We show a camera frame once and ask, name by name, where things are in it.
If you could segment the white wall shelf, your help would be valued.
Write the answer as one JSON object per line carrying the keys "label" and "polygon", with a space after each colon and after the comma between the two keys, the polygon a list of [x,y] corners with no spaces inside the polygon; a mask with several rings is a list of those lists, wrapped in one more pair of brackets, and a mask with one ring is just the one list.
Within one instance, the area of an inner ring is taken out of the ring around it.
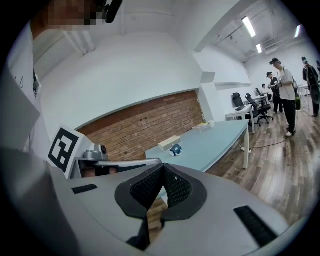
{"label": "white wall shelf", "polygon": [[243,82],[215,82],[216,87],[251,87],[252,83]]}

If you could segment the white office desk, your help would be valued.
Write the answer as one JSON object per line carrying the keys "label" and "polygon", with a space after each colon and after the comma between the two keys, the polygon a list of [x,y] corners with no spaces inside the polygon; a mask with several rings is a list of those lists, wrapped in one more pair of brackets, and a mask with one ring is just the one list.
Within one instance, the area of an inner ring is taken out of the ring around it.
{"label": "white office desk", "polygon": [[244,105],[240,110],[237,110],[237,107],[236,107],[230,113],[226,114],[225,118],[236,120],[236,118],[241,117],[241,119],[244,120],[247,114],[250,114],[252,133],[255,134],[256,133],[255,118],[253,115],[253,107],[251,105]]}

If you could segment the white drawer box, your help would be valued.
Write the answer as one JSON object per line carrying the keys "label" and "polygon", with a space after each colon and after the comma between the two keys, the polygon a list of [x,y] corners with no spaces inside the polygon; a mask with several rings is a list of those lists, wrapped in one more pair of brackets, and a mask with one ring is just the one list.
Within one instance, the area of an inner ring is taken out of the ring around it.
{"label": "white drawer box", "polygon": [[179,145],[182,143],[181,137],[178,135],[172,136],[158,144],[159,149],[162,152],[169,151],[174,145]]}

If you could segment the person's left hand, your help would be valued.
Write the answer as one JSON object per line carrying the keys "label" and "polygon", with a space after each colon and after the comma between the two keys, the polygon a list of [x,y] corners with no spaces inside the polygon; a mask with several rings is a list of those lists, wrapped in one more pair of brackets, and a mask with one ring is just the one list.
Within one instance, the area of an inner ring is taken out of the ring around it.
{"label": "person's left hand", "polygon": [[98,168],[86,168],[81,171],[83,178],[91,178],[96,176],[105,176],[118,173],[118,169],[113,166],[105,166]]}

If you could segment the blue mug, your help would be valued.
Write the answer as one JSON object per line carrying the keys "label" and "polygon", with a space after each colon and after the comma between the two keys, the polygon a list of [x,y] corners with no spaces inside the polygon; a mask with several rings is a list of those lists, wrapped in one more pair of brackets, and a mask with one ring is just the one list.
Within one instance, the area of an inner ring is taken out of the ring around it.
{"label": "blue mug", "polygon": [[169,151],[170,155],[172,157],[180,156],[183,154],[182,147],[179,144],[175,144],[172,146],[172,148]]}

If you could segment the black office chair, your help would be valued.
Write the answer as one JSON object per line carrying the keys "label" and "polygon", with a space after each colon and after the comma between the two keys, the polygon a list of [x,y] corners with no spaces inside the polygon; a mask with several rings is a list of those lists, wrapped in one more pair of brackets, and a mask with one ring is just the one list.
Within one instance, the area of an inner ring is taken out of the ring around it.
{"label": "black office chair", "polygon": [[238,92],[232,94],[232,102],[233,102],[235,107],[244,106],[244,103],[243,103],[243,100],[241,98],[241,95]]}
{"label": "black office chair", "polygon": [[260,122],[260,120],[264,119],[269,124],[269,119],[274,120],[273,116],[268,115],[268,111],[271,110],[271,105],[268,103],[267,96],[261,96],[259,99],[254,100],[251,96],[251,94],[247,93],[245,95],[246,100],[249,104],[251,104],[255,111],[257,111],[257,123]]}

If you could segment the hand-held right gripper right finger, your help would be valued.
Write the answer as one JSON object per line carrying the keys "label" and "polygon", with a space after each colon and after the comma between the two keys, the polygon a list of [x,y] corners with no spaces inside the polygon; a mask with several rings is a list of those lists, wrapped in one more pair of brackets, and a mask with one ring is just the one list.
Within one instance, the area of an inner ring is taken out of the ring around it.
{"label": "hand-held right gripper right finger", "polygon": [[230,180],[163,166],[168,209],[149,256],[244,256],[288,229],[274,208]]}

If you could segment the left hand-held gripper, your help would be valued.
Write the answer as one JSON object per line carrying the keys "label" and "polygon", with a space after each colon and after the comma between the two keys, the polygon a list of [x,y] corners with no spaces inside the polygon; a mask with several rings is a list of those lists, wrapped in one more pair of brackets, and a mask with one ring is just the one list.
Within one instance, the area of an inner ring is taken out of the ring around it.
{"label": "left hand-held gripper", "polygon": [[[55,134],[47,160],[52,166],[61,169],[64,172],[66,179],[81,178],[81,165],[79,164],[79,161],[93,161],[83,158],[83,154],[86,150],[92,150],[94,145],[95,143],[84,134],[65,125],[61,125]],[[118,173],[145,166],[162,164],[162,161],[159,158],[128,161],[104,160],[93,162],[95,162],[95,168],[107,168],[108,170],[115,169]]]}

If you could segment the person's white T-shirt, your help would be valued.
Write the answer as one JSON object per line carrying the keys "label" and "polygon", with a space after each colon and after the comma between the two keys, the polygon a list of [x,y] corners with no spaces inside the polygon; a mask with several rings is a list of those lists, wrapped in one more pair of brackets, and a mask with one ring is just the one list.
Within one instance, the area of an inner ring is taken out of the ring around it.
{"label": "person's white T-shirt", "polygon": [[15,40],[0,73],[0,147],[47,160],[51,143],[34,71],[33,34],[27,24]]}

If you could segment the white table leg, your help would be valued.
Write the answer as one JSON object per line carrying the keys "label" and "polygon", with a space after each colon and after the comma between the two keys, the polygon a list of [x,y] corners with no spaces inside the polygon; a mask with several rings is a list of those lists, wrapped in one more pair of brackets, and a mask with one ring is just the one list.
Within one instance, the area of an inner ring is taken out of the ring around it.
{"label": "white table leg", "polygon": [[250,151],[250,136],[249,136],[249,126],[246,126],[244,133],[244,162],[243,168],[246,170],[249,164],[249,151]]}

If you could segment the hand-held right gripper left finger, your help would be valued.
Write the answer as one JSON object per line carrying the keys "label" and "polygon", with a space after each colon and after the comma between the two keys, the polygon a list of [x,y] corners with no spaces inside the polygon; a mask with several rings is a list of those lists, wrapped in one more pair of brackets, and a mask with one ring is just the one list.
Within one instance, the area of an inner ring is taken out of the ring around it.
{"label": "hand-held right gripper left finger", "polygon": [[117,239],[147,248],[163,229],[161,163],[68,183],[91,216]]}

